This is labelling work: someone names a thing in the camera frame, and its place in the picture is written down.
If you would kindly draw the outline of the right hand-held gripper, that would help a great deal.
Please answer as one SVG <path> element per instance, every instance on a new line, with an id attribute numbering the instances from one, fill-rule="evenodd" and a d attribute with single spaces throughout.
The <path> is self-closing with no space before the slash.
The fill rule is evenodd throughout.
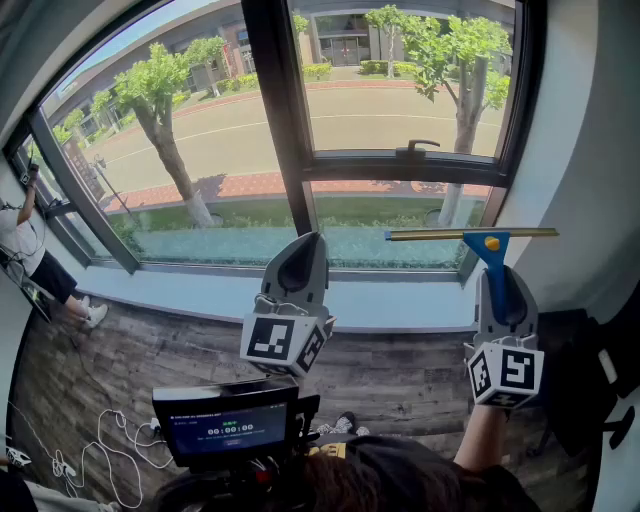
<path id="1" fill-rule="evenodd" d="M 506 325 L 495 324 L 488 270 L 476 282 L 477 332 L 465 348 L 474 402 L 518 409 L 540 390 L 544 352 L 538 347 L 538 307 L 521 276 L 505 266 Z"/>

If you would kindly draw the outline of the white window sill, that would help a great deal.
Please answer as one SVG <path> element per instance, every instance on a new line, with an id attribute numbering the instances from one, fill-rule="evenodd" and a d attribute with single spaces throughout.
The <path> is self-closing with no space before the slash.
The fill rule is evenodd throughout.
<path id="1" fill-rule="evenodd" d="M 150 309 L 240 323 L 261 280 L 155 271 L 132 275 L 90 266 L 77 275 L 89 295 Z M 342 333 L 435 333 L 475 329 L 476 285 L 455 282 L 333 281 L 325 305 Z"/>

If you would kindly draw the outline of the small roadside tree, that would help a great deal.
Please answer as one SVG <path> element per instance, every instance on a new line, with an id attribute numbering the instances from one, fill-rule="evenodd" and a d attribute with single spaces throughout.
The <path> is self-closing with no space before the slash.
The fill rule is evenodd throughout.
<path id="1" fill-rule="evenodd" d="M 295 35 L 295 43 L 297 45 L 298 51 L 302 52 L 303 45 L 308 41 L 308 26 L 309 20 L 304 16 L 294 13 L 292 15 L 294 35 Z"/>
<path id="2" fill-rule="evenodd" d="M 396 33 L 401 30 L 403 15 L 395 4 L 387 4 L 384 7 L 372 9 L 365 14 L 365 18 L 371 27 L 378 29 L 386 37 L 387 42 L 387 78 L 393 79 L 394 47 Z"/>

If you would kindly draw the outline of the blue brass squeegee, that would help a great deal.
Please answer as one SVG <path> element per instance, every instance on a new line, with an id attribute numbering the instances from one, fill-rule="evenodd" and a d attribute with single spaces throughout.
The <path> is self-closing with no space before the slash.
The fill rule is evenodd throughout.
<path id="1" fill-rule="evenodd" d="M 489 289 L 496 320 L 506 324 L 508 311 L 505 256 L 511 238 L 555 237 L 555 228 L 466 228 L 386 231 L 392 242 L 462 240 L 487 266 Z"/>

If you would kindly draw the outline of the person's right forearm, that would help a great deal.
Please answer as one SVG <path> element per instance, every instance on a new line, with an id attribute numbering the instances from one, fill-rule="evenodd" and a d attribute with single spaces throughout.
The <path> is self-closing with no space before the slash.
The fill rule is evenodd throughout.
<path id="1" fill-rule="evenodd" d="M 473 472 L 500 465 L 507 422 L 505 409 L 475 405 L 454 462 Z"/>

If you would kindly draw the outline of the large fixed window glass pane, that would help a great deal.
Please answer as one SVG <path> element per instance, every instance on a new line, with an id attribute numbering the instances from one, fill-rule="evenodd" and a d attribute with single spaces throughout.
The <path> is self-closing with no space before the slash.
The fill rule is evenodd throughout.
<path id="1" fill-rule="evenodd" d="M 223 47 L 220 38 L 196 40 L 181 55 L 190 70 L 197 61 L 221 56 Z M 105 159 L 104 173 L 132 214 L 160 209 L 188 213 L 134 112 L 118 104 L 130 116 L 124 128 L 104 132 L 91 143 L 72 131 L 79 112 L 55 126 L 42 110 L 61 145 L 74 136 L 92 167 L 96 154 Z M 184 94 L 180 89 L 173 97 L 173 133 L 194 190 L 201 194 L 210 215 L 260 212 L 292 216 L 257 73 L 252 88 L 244 91 L 229 88 L 212 96 L 206 91 Z M 114 234 L 142 263 L 262 267 L 296 235 L 295 226 L 170 231 L 114 226 L 108 216 L 127 212 L 99 174 L 98 178 L 105 190 L 100 202 L 78 180 Z"/>

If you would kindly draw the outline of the leaning street tree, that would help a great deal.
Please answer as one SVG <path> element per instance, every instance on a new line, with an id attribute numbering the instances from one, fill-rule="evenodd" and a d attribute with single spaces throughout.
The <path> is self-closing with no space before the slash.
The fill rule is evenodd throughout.
<path id="1" fill-rule="evenodd" d="M 135 62 L 116 76 L 119 103 L 131 109 L 144 134 L 179 192 L 198 228 L 212 228 L 213 219 L 194 190 L 173 133 L 173 97 L 184 85 L 189 66 L 184 56 L 172 54 L 161 43 L 149 46 L 149 58 Z"/>

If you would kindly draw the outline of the green hedge bushes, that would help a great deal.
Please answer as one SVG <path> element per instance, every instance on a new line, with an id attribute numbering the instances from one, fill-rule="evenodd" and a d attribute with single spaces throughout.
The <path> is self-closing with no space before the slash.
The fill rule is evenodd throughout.
<path id="1" fill-rule="evenodd" d="M 211 214 L 214 228 L 272 228 L 293 227 L 294 220 L 290 215 L 275 214 L 262 215 L 258 213 L 217 213 Z M 133 214 L 113 214 L 108 216 L 109 222 L 114 226 L 125 226 L 142 231 L 170 231 L 183 229 L 196 229 L 191 216 L 184 209 L 160 209 Z M 318 217 L 321 228 L 325 227 L 390 227 L 390 228 L 435 228 L 436 224 L 427 224 L 426 216 L 396 215 L 387 218 L 365 217 L 338 217 L 329 215 Z"/>

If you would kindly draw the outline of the red notice board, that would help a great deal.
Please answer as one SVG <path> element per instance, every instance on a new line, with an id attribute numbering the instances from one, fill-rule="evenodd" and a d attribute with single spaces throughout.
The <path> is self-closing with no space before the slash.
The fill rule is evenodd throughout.
<path id="1" fill-rule="evenodd" d="M 99 181 L 98 173 L 85 158 L 75 137 L 71 136 L 67 141 L 65 141 L 62 144 L 62 148 L 72 164 L 78 179 L 83 182 L 94 200 L 96 202 L 100 202 L 105 195 L 105 190 Z"/>

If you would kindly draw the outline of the casement window glass pane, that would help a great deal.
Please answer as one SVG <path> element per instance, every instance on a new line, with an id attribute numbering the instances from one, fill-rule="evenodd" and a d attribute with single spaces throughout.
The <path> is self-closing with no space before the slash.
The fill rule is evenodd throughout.
<path id="1" fill-rule="evenodd" d="M 398 33 L 403 41 L 405 20 L 415 15 L 399 11 L 403 18 Z M 510 77 L 510 85 L 514 35 L 508 34 L 509 55 L 494 61 L 494 68 Z M 303 73 L 314 147 L 319 151 L 389 150 L 410 139 L 427 139 L 440 143 L 439 148 L 430 148 L 433 151 L 456 153 L 456 109 L 449 93 L 441 87 L 434 101 L 421 96 L 415 88 L 417 65 L 411 57 L 410 63 L 408 80 L 364 76 L 341 82 L 315 81 L 306 80 Z M 496 155 L 507 123 L 507 99 L 501 109 L 484 111 L 469 155 Z"/>

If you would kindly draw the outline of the black street lamp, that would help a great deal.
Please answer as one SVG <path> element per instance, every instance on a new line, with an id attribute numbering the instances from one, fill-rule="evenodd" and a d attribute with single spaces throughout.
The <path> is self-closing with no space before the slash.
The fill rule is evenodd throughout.
<path id="1" fill-rule="evenodd" d="M 104 173 L 104 170 L 107 168 L 105 159 L 102 158 L 99 154 L 96 154 L 93 160 L 93 167 L 96 170 L 96 172 L 100 175 L 100 177 L 103 179 L 103 181 L 106 183 L 107 187 L 112 192 L 113 196 L 117 199 L 117 201 L 120 203 L 121 207 L 127 212 L 127 214 L 130 217 L 133 217 L 133 214 L 131 213 L 130 209 L 127 207 L 125 201 L 121 198 L 120 194 L 115 190 L 115 188 L 112 186 L 111 182 L 108 180 L 108 178 Z"/>

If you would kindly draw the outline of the street tree with sawn top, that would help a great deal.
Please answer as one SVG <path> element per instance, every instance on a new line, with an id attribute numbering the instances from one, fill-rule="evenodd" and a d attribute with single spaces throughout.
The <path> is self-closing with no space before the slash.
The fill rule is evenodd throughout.
<path id="1" fill-rule="evenodd" d="M 409 16 L 403 43 L 417 65 L 417 92 L 434 101 L 439 89 L 446 89 L 456 109 L 453 149 L 471 154 L 482 114 L 501 109 L 509 93 L 510 77 L 494 68 L 495 60 L 511 52 L 508 33 L 484 17 L 451 16 L 442 30 L 434 17 Z"/>

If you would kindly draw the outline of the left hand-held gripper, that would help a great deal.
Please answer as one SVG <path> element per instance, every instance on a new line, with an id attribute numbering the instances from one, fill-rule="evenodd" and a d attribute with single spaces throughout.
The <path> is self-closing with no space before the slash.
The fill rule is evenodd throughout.
<path id="1" fill-rule="evenodd" d="M 243 321 L 242 359 L 269 375 L 308 375 L 336 321 L 320 305 L 328 288 L 327 253 L 324 236 L 309 232 L 271 259 L 263 276 L 263 294 L 256 296 L 253 312 Z M 311 304 L 301 307 L 274 298 L 296 294 Z"/>

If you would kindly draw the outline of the narrow window glass pane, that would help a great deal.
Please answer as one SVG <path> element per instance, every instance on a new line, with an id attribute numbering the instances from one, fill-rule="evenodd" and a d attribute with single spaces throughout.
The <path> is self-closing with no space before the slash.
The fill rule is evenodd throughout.
<path id="1" fill-rule="evenodd" d="M 62 190 L 53 172 L 47 166 L 39 146 L 32 135 L 28 135 L 23 143 L 27 162 L 39 167 L 37 189 L 42 196 L 42 208 L 47 217 L 54 213 L 53 219 L 66 230 L 70 238 L 91 258 L 107 260 L 111 258 L 104 245 L 99 241 L 81 216 L 76 212 Z"/>

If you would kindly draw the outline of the black monitor screen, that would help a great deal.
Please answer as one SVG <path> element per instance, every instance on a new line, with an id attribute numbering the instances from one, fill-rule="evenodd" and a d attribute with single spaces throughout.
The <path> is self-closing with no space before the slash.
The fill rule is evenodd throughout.
<path id="1" fill-rule="evenodd" d="M 282 459 L 307 441 L 320 396 L 301 397 L 291 376 L 152 391 L 155 417 L 177 466 L 223 469 Z"/>

